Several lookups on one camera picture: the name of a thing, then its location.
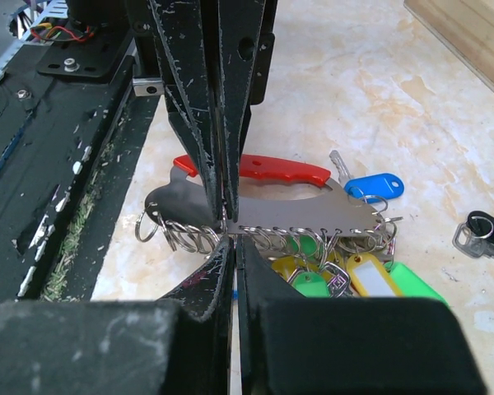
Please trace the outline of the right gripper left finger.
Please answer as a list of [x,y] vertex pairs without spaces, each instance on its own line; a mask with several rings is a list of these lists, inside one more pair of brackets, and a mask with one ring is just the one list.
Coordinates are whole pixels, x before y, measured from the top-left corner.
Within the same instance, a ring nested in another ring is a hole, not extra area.
[[227,394],[233,241],[155,301],[0,304],[0,394]]

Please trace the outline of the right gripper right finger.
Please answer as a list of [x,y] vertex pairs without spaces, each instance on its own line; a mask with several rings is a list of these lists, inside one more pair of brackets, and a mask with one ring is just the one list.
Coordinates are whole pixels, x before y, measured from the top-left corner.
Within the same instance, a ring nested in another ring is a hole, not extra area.
[[428,298],[307,298],[235,244],[246,394],[484,394],[452,311]]

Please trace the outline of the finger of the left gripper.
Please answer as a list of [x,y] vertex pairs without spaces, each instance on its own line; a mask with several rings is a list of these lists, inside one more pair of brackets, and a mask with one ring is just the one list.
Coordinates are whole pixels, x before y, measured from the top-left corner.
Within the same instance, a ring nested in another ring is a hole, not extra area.
[[212,219],[222,219],[215,103],[200,1],[150,1],[169,120],[203,181]]
[[240,158],[250,106],[265,95],[276,10],[276,1],[217,3],[221,174],[227,216],[233,221],[238,219]]

